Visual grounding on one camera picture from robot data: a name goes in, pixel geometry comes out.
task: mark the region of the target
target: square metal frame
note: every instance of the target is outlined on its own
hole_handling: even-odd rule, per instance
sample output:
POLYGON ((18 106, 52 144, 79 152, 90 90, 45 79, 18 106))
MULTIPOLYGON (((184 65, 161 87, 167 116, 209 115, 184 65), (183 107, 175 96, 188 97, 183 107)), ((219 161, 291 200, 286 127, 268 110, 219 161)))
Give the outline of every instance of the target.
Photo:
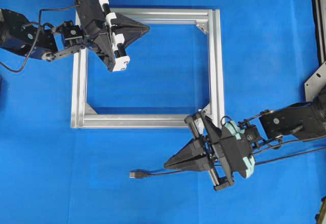
MULTIPOLYGON (((220 11, 211 9, 112 8, 141 23, 195 24, 208 35, 210 103, 203 108, 216 126, 225 115, 220 11)), ((76 14, 76 23, 80 24, 76 14)), ((74 54, 72 128, 187 128, 187 115, 98 115, 87 103, 88 50, 74 54)))

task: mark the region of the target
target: blue surface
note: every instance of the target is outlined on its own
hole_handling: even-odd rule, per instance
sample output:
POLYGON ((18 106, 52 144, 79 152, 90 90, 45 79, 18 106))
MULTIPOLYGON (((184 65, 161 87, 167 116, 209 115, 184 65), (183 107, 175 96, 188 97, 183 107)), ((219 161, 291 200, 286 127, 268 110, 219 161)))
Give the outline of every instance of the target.
MULTIPOLYGON (((302 101, 302 84, 318 65, 311 0, 110 1, 219 8, 226 112, 235 120, 302 101)), ((0 0, 2 8, 30 20, 40 8, 71 3, 0 0)), ((73 11, 46 13, 43 20, 69 19, 73 11)), ((128 48, 126 72, 107 73, 91 56, 92 106, 164 106, 182 113, 207 102, 205 37, 190 26, 162 28, 153 27, 128 48), (143 45, 148 50, 139 49, 143 45)), ((22 62, 3 50, 0 54, 12 66, 22 62)), ((70 129, 72 58, 51 64, 30 60, 21 74, 0 69, 0 75, 0 223, 314 223, 326 195, 324 152, 258 166, 251 178, 236 175, 235 186, 221 192, 212 190, 206 173, 129 180, 129 170, 160 169, 190 133, 70 129)), ((297 143, 257 160, 322 144, 297 143)))

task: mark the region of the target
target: metal bracket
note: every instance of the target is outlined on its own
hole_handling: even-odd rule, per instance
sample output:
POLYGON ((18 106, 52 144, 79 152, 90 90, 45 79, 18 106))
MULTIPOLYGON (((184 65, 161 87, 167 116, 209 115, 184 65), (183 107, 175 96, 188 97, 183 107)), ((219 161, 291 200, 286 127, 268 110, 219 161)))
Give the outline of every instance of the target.
MULTIPOLYGON (((224 116, 224 82, 220 11, 212 9, 130 9, 112 8, 141 23, 194 24, 208 34, 210 103, 204 109, 214 125, 220 127, 224 116)), ((74 55, 72 76, 72 128, 188 128, 187 115, 98 115, 87 103, 88 51, 74 55)))
POLYGON ((311 102, 326 84, 326 63, 323 63, 305 82, 306 101, 311 102))
POLYGON ((204 34, 208 33, 208 21, 205 20, 197 20, 196 27, 200 29, 204 34))

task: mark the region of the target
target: light blue part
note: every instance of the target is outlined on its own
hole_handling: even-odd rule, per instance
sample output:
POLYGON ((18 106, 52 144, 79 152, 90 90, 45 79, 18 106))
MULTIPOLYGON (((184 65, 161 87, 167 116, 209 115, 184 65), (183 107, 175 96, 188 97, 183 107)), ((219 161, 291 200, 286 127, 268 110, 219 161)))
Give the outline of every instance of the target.
POLYGON ((234 121, 228 121, 225 124, 225 127, 230 131, 231 135, 235 136, 235 138, 237 140, 241 139, 241 136, 239 133, 244 134, 244 132, 245 132, 245 130, 240 129, 240 127, 238 127, 234 121))
POLYGON ((250 156, 250 158, 248 159, 248 157, 244 157, 242 158, 244 163, 246 164, 246 178, 249 178, 253 172, 254 172, 254 168, 255 168, 255 158, 253 156, 250 156))

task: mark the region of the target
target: black cable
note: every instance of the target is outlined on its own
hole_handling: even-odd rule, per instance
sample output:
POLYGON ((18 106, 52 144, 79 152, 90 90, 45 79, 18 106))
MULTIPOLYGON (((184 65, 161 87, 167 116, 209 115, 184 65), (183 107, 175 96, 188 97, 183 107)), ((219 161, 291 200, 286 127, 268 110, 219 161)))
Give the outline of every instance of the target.
POLYGON ((303 154, 309 154, 309 153, 313 153, 313 152, 317 152, 317 151, 321 151, 321 150, 325 150, 325 149, 326 149, 326 147, 321 147, 321 148, 310 150, 310 151, 304 151, 304 152, 300 152, 300 153, 296 153, 296 154, 290 154, 290 155, 282 156, 282 157, 275 158, 275 159, 269 159, 269 160, 264 160, 264 161, 261 161, 261 162, 257 162, 255 165, 267 164, 267 163, 275 162, 275 161, 278 161, 278 160, 288 159, 288 158, 300 156, 300 155, 303 155, 303 154))
MULTIPOLYGON (((278 158, 274 158, 274 159, 269 159, 269 160, 264 160, 264 161, 260 161, 255 163, 255 165, 262 165, 262 164, 267 164, 267 163, 272 163, 278 160, 282 160, 282 159, 288 159, 288 158, 293 158, 296 156, 300 156, 300 155, 304 155, 304 154, 309 154, 309 153, 313 153, 313 152, 317 152, 317 151, 322 151, 322 150, 326 150, 326 147, 321 147, 318 149, 314 149, 314 150, 310 150, 310 151, 304 151, 304 152, 300 152, 300 153, 296 153, 296 154, 290 154, 290 155, 286 155, 286 156, 282 156, 282 157, 278 157, 278 158)), ((132 177, 132 178, 146 178, 146 177, 152 177, 152 176, 164 176, 164 175, 172 175, 172 174, 178 174, 181 172, 185 172, 186 170, 178 170, 178 171, 173 171, 173 172, 163 172, 163 173, 146 173, 144 171, 137 171, 136 174, 142 174, 141 177, 139 175, 139 177, 132 177)))
POLYGON ((310 142, 310 141, 313 141, 313 140, 317 140, 317 139, 321 139, 321 138, 325 138, 326 135, 323 135, 323 136, 317 136, 317 137, 311 137, 311 138, 308 138, 308 139, 304 139, 304 140, 300 140, 300 139, 294 139, 294 140, 290 140, 290 141, 286 141, 286 142, 283 142, 283 143, 280 143, 280 144, 277 144, 277 145, 274 145, 274 146, 270 146, 266 149, 262 149, 262 150, 259 150, 255 153, 253 153, 253 155, 256 155, 256 154, 259 154, 259 153, 262 153, 262 152, 265 152, 269 149, 274 149, 274 148, 278 148, 284 144, 289 144, 289 143, 294 143, 294 142, 310 142))
POLYGON ((2 63, 2 62, 0 62, 0 65, 2 65, 4 68, 6 68, 7 70, 9 70, 9 71, 11 71, 11 72, 13 72, 13 73, 19 73, 20 71, 22 71, 22 70, 24 69, 24 67, 25 67, 25 65, 26 65, 26 63, 27 63, 27 60, 29 59, 29 57, 30 57, 30 55, 31 55, 31 53, 32 53, 32 51, 33 51, 35 45, 36 45, 36 42, 37 42, 38 38, 39 38, 40 31, 41 31, 41 29, 42 29, 42 26, 41 26, 41 16, 42 16, 42 12, 45 12, 45 11, 66 11, 66 10, 72 9, 72 8, 74 8, 74 7, 77 7, 77 6, 79 6, 79 5, 72 5, 72 6, 69 6, 69 7, 66 7, 66 8, 58 8, 58 9, 40 9, 40 11, 39 11, 39 21, 38 21, 38 22, 30 22, 31 25, 32 25, 33 23, 35 23, 35 24, 38 25, 38 27, 37 27, 37 31, 36 31, 36 35, 35 35, 34 42, 33 42, 32 46, 31 46, 31 48, 30 48, 28 54, 26 55, 24 62, 23 62, 22 65, 20 66, 20 68, 19 68, 18 70, 13 70, 13 69, 9 68, 7 65, 5 65, 5 64, 2 63))
POLYGON ((163 172, 163 173, 149 173, 149 176, 163 176, 163 175, 172 175, 172 174, 177 174, 180 172, 185 172, 185 170, 178 170, 178 171, 173 171, 173 172, 163 172))

